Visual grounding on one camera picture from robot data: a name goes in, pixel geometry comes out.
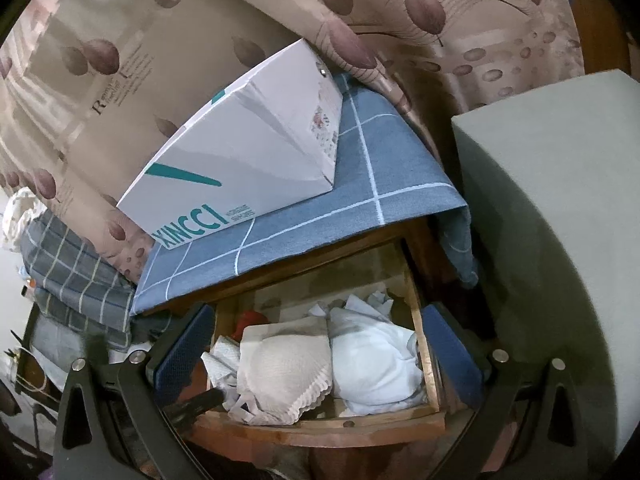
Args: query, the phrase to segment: open drawer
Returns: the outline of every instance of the open drawer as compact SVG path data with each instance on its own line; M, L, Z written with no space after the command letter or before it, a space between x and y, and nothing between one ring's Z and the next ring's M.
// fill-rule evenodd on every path
M292 426L246 426L229 418L224 411L212 411L199 418L196 431L309 447L382 446L443 433L444 390L422 331L417 288L399 244L373 248L274 285L221 300L216 305L212 343L221 335L231 335L238 316L246 310L257 310L270 322L284 322L305 317L318 301L329 304L333 300L346 300L350 294L365 299L377 290L386 290L394 298L392 321L417 333L427 403L398 412L341 416L346 408L344 402L328 396L321 406L306 412Z

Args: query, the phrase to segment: folded clothes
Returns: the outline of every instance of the folded clothes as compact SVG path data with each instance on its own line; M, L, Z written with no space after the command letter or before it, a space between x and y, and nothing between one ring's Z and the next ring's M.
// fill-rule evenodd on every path
M344 308L329 312L334 397L355 415L423 403L415 332L391 322L392 300L383 294L372 294L368 301L372 304L352 294Z
M240 396L229 415L251 426L293 424L331 388L325 319L248 326L240 343Z
M238 400L238 367L240 366L240 345L233 339L220 336L211 352L202 354L202 362L207 369L211 386L225 393L222 407L227 411Z

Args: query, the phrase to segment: wall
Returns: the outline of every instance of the wall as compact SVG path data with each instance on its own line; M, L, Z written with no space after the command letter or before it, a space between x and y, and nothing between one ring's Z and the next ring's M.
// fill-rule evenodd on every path
M7 202L8 196L0 190L0 214L4 213ZM9 330L22 337L31 311L31 302L20 295L23 281L18 269L21 265L20 253L0 248L0 352L18 346Z

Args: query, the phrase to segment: white cloth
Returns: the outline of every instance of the white cloth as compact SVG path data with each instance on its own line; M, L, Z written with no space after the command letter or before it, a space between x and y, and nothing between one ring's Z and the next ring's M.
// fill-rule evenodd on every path
M380 312L390 312L384 297L375 296L372 302L377 309L352 294L344 308L331 309L328 325L334 396L357 415L424 402L415 332L394 325Z
M202 362L207 369L211 386L224 392L222 407L230 410L238 400L238 368L240 366L240 345L233 339L220 336L211 352L202 354Z
M249 326L240 343L240 397L229 415L251 426L293 424L331 388L325 319Z
M28 187L14 193L4 208L2 216L2 248L20 252L20 238L31 220L47 210Z

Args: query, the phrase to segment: curtain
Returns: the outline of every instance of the curtain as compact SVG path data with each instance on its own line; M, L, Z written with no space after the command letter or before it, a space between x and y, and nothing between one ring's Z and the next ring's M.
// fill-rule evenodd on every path
M455 178L449 120L584 73L567 0L33 0L0 48L0 186L137 282L117 201L179 125L297 37L387 97Z

